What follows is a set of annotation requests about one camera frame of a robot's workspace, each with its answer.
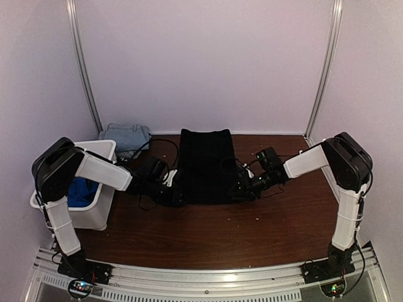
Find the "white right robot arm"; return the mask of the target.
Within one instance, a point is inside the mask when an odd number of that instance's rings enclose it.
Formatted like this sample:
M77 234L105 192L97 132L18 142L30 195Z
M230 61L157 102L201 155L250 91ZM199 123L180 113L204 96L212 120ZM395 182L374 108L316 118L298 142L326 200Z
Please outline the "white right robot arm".
M283 161L273 147L256 154L263 173L254 174L249 165L237 170L237 180L229 190L234 201L259 199L261 193L312 171L329 167L339 189L339 208L331 245L340 251L355 242L363 216L363 200L373 182L373 161L369 153L348 133L341 132Z

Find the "black garment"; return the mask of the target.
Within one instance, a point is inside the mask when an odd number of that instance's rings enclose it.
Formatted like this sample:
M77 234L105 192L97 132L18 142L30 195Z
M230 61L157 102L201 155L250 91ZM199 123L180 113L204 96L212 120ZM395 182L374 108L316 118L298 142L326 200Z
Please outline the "black garment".
M230 130L181 130L178 169L186 205L235 204L229 190L236 181L236 156Z

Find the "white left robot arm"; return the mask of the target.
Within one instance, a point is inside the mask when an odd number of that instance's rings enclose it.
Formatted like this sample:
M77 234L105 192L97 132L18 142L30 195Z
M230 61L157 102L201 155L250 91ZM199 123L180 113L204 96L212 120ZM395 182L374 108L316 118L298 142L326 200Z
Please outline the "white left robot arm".
M62 253L70 256L65 267L76 279L87 278L91 267L75 255L81 251L81 244L67 205L68 189L74 178L94 181L133 196L147 196L163 206L184 205L178 182L180 171L169 169L166 162L150 156L133 171L77 146L67 137L60 138L41 154L31 172L37 204Z

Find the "light blue denim skirt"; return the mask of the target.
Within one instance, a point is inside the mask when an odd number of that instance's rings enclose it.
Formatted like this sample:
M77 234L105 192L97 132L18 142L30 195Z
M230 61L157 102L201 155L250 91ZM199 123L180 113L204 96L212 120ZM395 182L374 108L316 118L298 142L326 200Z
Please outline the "light blue denim skirt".
M151 135L148 126L110 123L106 130L99 133L98 139L114 140L117 152L128 152L138 150L151 139Z

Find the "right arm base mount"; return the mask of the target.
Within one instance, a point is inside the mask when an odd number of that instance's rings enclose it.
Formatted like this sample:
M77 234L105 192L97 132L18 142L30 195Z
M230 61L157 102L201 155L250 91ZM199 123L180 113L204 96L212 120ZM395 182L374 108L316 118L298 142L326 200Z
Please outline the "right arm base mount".
M355 271L352 253L355 246L339 250L331 243L324 260L306 260L301 265L305 284L321 283L321 291L327 298L340 298L346 291L346 275Z

